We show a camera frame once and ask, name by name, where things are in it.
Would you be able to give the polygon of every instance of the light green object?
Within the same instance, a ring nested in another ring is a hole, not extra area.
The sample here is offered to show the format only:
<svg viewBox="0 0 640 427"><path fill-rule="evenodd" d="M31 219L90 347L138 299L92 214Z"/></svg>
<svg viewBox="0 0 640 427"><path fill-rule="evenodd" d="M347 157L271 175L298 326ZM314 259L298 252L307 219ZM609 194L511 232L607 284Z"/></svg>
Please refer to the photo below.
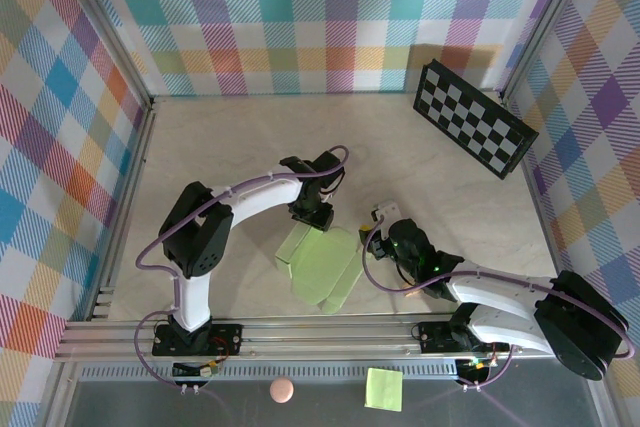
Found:
<svg viewBox="0 0 640 427"><path fill-rule="evenodd" d="M402 372L370 368L364 406L402 412Z"/></svg>
<svg viewBox="0 0 640 427"><path fill-rule="evenodd" d="M291 278L292 262L300 261L321 236L322 232L320 230L301 222L296 222L295 227L276 252L276 267L278 270Z"/></svg>
<svg viewBox="0 0 640 427"><path fill-rule="evenodd" d="M329 297L353 258L357 244L353 235L340 228L322 234L308 250L306 244L307 239L292 258L291 284L296 297L314 305Z"/></svg>
<svg viewBox="0 0 640 427"><path fill-rule="evenodd" d="M322 303L321 309L325 314L335 314L342 308L360 275L362 275L362 262L360 256L356 255L356 253L356 251L353 252L349 265L347 265L340 279L338 279L338 283L329 294L329 297Z"/></svg>

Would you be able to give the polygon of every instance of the black and white checkerboard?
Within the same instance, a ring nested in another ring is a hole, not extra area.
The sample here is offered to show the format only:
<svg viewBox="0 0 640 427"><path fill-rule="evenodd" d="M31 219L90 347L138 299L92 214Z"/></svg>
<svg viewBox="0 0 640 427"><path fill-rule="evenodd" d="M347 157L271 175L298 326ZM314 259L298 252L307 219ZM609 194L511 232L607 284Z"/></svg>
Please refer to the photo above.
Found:
<svg viewBox="0 0 640 427"><path fill-rule="evenodd" d="M413 107L501 179L538 136L436 60L422 70Z"/></svg>

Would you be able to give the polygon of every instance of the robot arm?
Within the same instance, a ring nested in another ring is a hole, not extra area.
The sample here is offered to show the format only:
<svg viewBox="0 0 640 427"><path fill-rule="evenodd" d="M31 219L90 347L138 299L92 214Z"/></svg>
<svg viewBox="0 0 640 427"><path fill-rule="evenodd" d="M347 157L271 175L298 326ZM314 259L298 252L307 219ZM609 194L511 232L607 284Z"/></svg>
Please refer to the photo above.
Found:
<svg viewBox="0 0 640 427"><path fill-rule="evenodd" d="M393 202L380 204L372 216L375 221L382 219L368 245L376 259L391 258L416 285L452 274L422 290L460 303L447 335L464 349L493 343L518 345L553 353L567 368L588 379L604 376L622 341L620 336L588 312L531 288L538 285L562 292L626 331L629 324L624 317L578 274L563 271L552 279L497 272L436 251L424 231L413 220L403 219ZM368 233L361 230L361 239Z"/></svg>
<svg viewBox="0 0 640 427"><path fill-rule="evenodd" d="M211 320L209 283L211 271L222 260L229 233L243 220L272 207L288 204L294 220L327 230L333 220L333 207L326 202L327 189L344 175L344 169L315 178L296 178L295 174L324 172L340 163L330 152L315 161L289 157L271 170L271 174L294 174L291 178L266 180L241 192L231 192L224 200L203 212L163 242L165 256L179 269L180 306L169 319L185 344L196 343ZM189 184L160 229L163 234L190 212L227 190L208 189L200 182Z"/></svg>

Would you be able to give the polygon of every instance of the small pink sphere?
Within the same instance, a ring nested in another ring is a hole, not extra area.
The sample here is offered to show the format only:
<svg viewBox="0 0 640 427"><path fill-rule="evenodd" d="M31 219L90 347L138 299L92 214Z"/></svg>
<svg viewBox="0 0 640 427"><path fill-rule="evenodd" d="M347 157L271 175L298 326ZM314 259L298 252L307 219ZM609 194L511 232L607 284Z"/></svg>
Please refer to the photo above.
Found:
<svg viewBox="0 0 640 427"><path fill-rule="evenodd" d="M286 377L278 377L276 380L271 382L269 392L271 393L271 398L273 400L279 404L284 404L293 396L293 382Z"/></svg>

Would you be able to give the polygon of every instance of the colorful plaid wall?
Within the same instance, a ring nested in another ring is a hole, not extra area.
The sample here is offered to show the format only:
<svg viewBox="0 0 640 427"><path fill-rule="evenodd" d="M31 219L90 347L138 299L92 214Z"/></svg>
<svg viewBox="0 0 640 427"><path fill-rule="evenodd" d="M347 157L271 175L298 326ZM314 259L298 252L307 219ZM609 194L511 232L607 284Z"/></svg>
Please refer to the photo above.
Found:
<svg viewBox="0 0 640 427"><path fill-rule="evenodd" d="M0 426L33 424L141 113L77 0L0 0Z"/></svg>
<svg viewBox="0 0 640 427"><path fill-rule="evenodd" d="M542 16L542 14L544 13L544 10L546 9L549 1L550 0L536 1L535 6L533 7L533 9L531 10L531 13L529 14L529 18L527 19L520 33L520 37L518 37L516 45L511 51L511 55L509 56L509 60L507 60L507 65L505 66L505 69L502 72L502 76L500 77L500 81L497 84L496 90L504 90L506 83L509 80L509 76L513 72L513 69L515 69L518 63L518 60L522 55L522 51L524 50L525 46L529 42L529 39L533 34L535 26L540 20L540 17Z"/></svg>
<svg viewBox="0 0 640 427"><path fill-rule="evenodd" d="M153 93L228 95L415 89L434 57L495 87L535 0L104 2Z"/></svg>
<svg viewBox="0 0 640 427"><path fill-rule="evenodd" d="M586 276L640 344L640 0L570 0L514 109L562 267ZM614 363L640 425L638 359Z"/></svg>

